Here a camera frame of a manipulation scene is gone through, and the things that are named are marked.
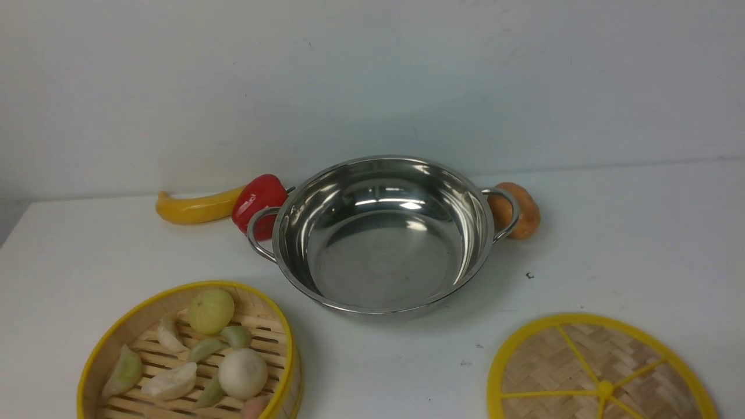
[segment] white dumpling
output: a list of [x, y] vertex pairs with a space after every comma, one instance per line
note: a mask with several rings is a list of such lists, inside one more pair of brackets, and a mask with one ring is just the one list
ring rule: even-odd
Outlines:
[[179, 334], [176, 330], [176, 315], [174, 313], [167, 314], [160, 319], [160, 324], [158, 325], [158, 342], [172, 353], [179, 353], [188, 349], [179, 340]]
[[230, 397], [239, 400], [256, 396], [268, 378], [267, 363], [247, 347], [228, 353], [218, 369], [220, 386]]
[[158, 400], [173, 400], [189, 393], [196, 383], [197, 364], [189, 362], [154, 376], [142, 386], [142, 393]]

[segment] stainless steel pot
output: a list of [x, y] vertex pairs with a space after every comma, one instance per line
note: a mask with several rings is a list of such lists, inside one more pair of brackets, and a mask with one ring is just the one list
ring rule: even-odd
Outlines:
[[[494, 233], [485, 195], [513, 207]], [[248, 225], [253, 250], [275, 262], [303, 294], [345, 312], [418, 309], [465, 285], [492, 243], [515, 228], [515, 198], [478, 189], [431, 161], [375, 156], [332, 166], [298, 186], [282, 207], [257, 212]], [[254, 238], [256, 222], [277, 214], [275, 253]]]

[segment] pot handle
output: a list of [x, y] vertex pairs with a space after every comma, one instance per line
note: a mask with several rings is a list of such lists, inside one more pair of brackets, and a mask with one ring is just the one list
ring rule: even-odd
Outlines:
[[265, 259], [274, 263], [277, 263], [276, 256], [274, 256], [274, 253], [268, 251], [259, 244], [259, 241], [256, 240], [256, 236], [253, 234], [253, 230], [256, 228], [256, 223], [259, 222], [260, 219], [267, 215], [277, 213], [279, 213], [279, 207], [266, 207], [257, 211], [256, 214], [251, 217], [251, 220], [248, 221], [248, 228], [246, 229], [246, 237], [248, 238], [248, 244], [251, 245], [251, 248]]
[[[494, 241], [492, 243], [496, 243], [502, 240], [508, 234], [510, 234], [513, 230], [515, 230], [515, 227], [517, 226], [517, 221], [520, 219], [520, 206], [517, 204], [517, 200], [515, 199], [515, 197], [513, 197], [511, 193], [509, 193], [508, 191], [504, 189], [486, 188], [486, 189], [482, 189], [481, 193], [484, 195], [500, 195], [504, 197], [505, 199], [507, 199], [513, 208], [513, 217], [510, 220], [510, 223], [505, 228], [503, 228], [501, 231], [497, 232], [494, 235]], [[489, 208], [489, 213], [491, 213], [492, 212], [491, 206], [488, 203], [486, 206]]]

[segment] pot rim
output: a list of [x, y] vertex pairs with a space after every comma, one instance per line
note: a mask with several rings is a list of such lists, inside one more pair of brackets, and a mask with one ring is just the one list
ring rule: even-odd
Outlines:
[[[282, 226], [281, 220], [285, 217], [285, 214], [287, 213], [287, 211], [295, 204], [295, 199], [301, 195], [302, 191], [304, 191], [308, 187], [308, 185], [316, 181], [319, 177], [322, 177], [323, 175], [328, 174], [341, 167], [349, 166], [349, 165], [356, 164], [356, 163], [371, 161], [371, 160], [407, 160], [412, 163], [421, 163], [427, 166], [435, 166], [444, 171], [447, 171], [450, 174], [452, 174], [455, 178], [457, 178], [460, 182], [462, 182], [463, 185], [468, 187], [468, 189], [471, 192], [473, 192], [475, 196], [478, 197], [478, 201], [481, 204], [481, 207], [486, 214], [486, 216], [484, 217], [486, 219], [486, 234], [484, 235], [484, 238], [483, 238], [484, 246], [482, 248], [481, 254], [478, 255], [478, 258], [476, 259], [476, 262], [473, 265], [473, 267], [469, 269], [467, 272], [465, 272], [463, 275], [461, 275], [458, 278], [458, 281], [454, 285], [450, 286], [449, 288], [445, 290], [442, 290], [436, 293], [435, 295], [427, 297], [426, 299], [422, 300], [421, 303], [418, 303], [417, 305], [414, 305], [414, 306], [410, 306], [410, 305], [391, 306], [391, 307], [371, 309], [369, 307], [354, 306], [352, 304], [339, 303], [334, 300], [329, 300], [328, 298], [313, 292], [307, 286], [302, 284], [290, 271], [289, 267], [285, 263], [282, 252], [278, 251], [280, 249], [279, 229]], [[294, 191], [292, 191], [288, 199], [280, 207], [279, 212], [277, 213], [276, 221], [274, 222], [274, 228], [272, 230], [272, 247], [274, 249], [274, 255], [276, 257], [276, 264], [279, 266], [280, 271], [282, 271], [285, 277], [290, 281], [290, 283], [296, 289], [298, 289], [300, 292], [302, 292], [306, 296], [310, 297], [311, 299], [315, 300], [316, 302], [324, 306], [327, 306], [327, 307], [330, 307], [336, 310], [340, 310], [342, 312], [364, 314], [364, 315], [382, 315], [382, 314], [390, 314], [390, 313], [397, 313], [397, 312], [409, 312], [411, 310], [421, 309], [422, 307], [430, 306], [431, 304], [434, 304], [448, 297], [449, 295], [456, 292], [458, 289], [462, 288], [476, 275], [476, 273], [481, 269], [481, 266], [486, 262], [486, 258], [489, 257], [489, 252], [491, 251], [492, 245], [494, 244], [492, 240], [493, 236], [494, 236], [494, 220], [492, 218], [492, 212], [489, 206], [489, 202], [486, 200], [486, 196], [481, 192], [481, 190], [473, 182], [471, 182], [470, 179], [461, 175], [458, 171], [455, 171], [452, 168], [449, 168], [448, 166], [444, 166], [432, 160], [427, 160], [427, 159], [422, 159], [422, 158], [412, 157], [412, 156], [398, 155], [398, 154], [382, 154], [382, 155], [375, 155], [375, 156], [368, 156], [368, 157], [359, 157], [357, 159], [347, 160], [342, 163], [338, 163], [336, 165], [325, 168], [322, 171], [319, 171], [313, 176], [311, 176], [309, 179], [303, 182], [300, 186], [298, 186]]]

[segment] white wall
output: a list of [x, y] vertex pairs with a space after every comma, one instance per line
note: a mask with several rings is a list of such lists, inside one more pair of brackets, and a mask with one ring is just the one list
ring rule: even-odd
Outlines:
[[0, 196], [745, 154], [743, 0], [4, 0]]

